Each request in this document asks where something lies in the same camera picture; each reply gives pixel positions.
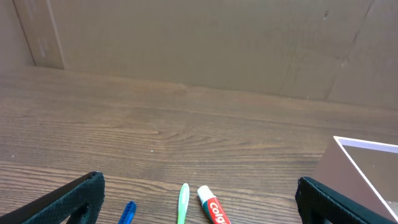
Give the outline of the red Colgate toothpaste tube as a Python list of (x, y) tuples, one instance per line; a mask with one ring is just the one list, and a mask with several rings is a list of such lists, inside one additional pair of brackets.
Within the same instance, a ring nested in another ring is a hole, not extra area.
[(197, 190), (202, 208), (213, 224), (231, 224), (226, 212), (221, 206), (218, 198), (207, 185), (202, 185)]

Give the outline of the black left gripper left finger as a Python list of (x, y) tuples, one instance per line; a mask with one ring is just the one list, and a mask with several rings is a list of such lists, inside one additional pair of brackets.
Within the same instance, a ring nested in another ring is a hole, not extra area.
[(1, 224), (95, 223), (104, 202), (101, 172), (89, 172), (17, 210), (1, 216)]

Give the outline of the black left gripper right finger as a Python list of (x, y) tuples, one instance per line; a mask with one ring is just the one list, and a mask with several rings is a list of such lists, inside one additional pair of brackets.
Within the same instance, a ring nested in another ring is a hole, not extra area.
[(295, 201), (303, 224), (394, 224), (311, 177), (298, 180)]

